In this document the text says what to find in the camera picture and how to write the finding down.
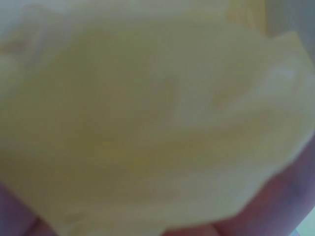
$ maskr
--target finger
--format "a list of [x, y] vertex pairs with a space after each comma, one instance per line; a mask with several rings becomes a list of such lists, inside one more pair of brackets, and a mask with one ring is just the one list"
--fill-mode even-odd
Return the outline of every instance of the finger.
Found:
[[43, 221], [37, 220], [23, 236], [56, 236], [56, 234]]
[[315, 206], [315, 139], [236, 217], [215, 224], [224, 236], [287, 236]]
[[35, 221], [36, 216], [0, 184], [0, 234], [22, 236]]

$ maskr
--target translucent plastic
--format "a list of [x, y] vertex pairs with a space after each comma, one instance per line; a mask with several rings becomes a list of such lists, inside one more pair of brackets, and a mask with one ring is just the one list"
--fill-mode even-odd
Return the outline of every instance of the translucent plastic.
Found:
[[238, 3], [172, 17], [78, 3], [41, 14], [29, 37], [8, 34], [0, 181], [60, 236], [146, 236], [238, 213], [315, 127], [299, 38], [263, 36], [263, 3]]

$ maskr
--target hand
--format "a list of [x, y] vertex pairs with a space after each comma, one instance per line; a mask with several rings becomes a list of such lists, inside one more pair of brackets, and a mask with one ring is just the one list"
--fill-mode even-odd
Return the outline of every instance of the hand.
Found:
[[[164, 236], [288, 236], [315, 206], [315, 138], [299, 158], [272, 178], [235, 217]], [[4, 236], [55, 236], [0, 186], [0, 232]]]

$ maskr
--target yellow wrapper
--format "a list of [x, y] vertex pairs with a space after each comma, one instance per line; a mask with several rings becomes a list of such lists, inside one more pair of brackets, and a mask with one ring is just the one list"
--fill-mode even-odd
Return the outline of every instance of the yellow wrapper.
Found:
[[4, 43], [0, 181], [60, 236], [159, 235], [239, 212], [313, 135], [315, 74], [296, 35], [268, 39], [259, 13], [245, 29], [223, 6], [208, 21], [94, 15], [31, 64], [20, 54], [49, 41]]

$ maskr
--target plastic bag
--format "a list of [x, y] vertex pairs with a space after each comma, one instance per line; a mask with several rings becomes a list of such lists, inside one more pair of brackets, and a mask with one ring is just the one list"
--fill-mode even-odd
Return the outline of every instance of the plastic bag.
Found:
[[[73, 16], [86, 11], [99, 9]], [[1, 74], [0, 180], [60, 236], [232, 216], [313, 135], [314, 68], [296, 36], [191, 13], [94, 15]]]

